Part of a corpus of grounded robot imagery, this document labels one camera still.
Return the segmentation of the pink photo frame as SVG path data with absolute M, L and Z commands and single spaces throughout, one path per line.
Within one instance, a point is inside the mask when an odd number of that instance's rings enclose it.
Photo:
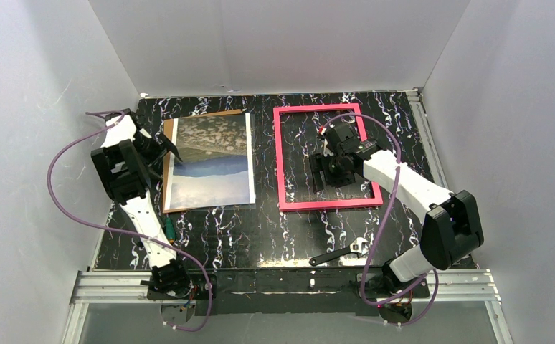
M 323 105 L 299 105 L 287 107 L 274 107 L 273 120 L 275 130 L 275 150 L 276 150 L 276 175 L 279 209 L 285 211 L 315 211 L 328 209 L 355 209 L 381 206 L 383 198 L 379 190 L 379 184 L 371 182 L 370 187 L 373 191 L 371 198 L 361 199 L 337 199 L 328 201 L 303 201 L 303 202 L 287 202 L 285 190 L 285 168 L 283 158 L 282 131 L 280 118 L 281 115 L 291 113 L 309 113 L 309 112 L 325 112 L 336 110 L 352 110 L 354 114 L 361 114 L 361 109 L 357 103 L 340 103 L 340 104 L 323 104 Z

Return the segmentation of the landscape photo print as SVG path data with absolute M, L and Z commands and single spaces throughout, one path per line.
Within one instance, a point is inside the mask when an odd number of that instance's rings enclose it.
M 169 210 L 254 204 L 252 118 L 249 113 L 177 121 L 182 163 L 170 168 Z

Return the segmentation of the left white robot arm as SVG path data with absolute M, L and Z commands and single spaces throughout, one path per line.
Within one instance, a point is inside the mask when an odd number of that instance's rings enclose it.
M 108 197 L 128 216 L 146 251 L 149 290 L 176 299 L 189 297 L 193 282 L 178 254 L 168 247 L 164 223 L 153 207 L 152 182 L 161 179 L 153 167 L 176 147 L 166 136 L 142 128 L 129 109 L 97 113 L 107 128 L 101 146 L 91 153 Z

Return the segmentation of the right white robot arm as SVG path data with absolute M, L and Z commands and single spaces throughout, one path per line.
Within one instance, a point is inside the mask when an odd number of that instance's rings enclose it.
M 427 180 L 375 140 L 362 140 L 348 123 L 329 125 L 319 136 L 323 152 L 309 159 L 314 191 L 360 176 L 390 188 L 422 223 L 419 244 L 382 266 L 384 288 L 396 292 L 424 273 L 449 269 L 483 244 L 477 201 L 468 191 L 454 193 Z

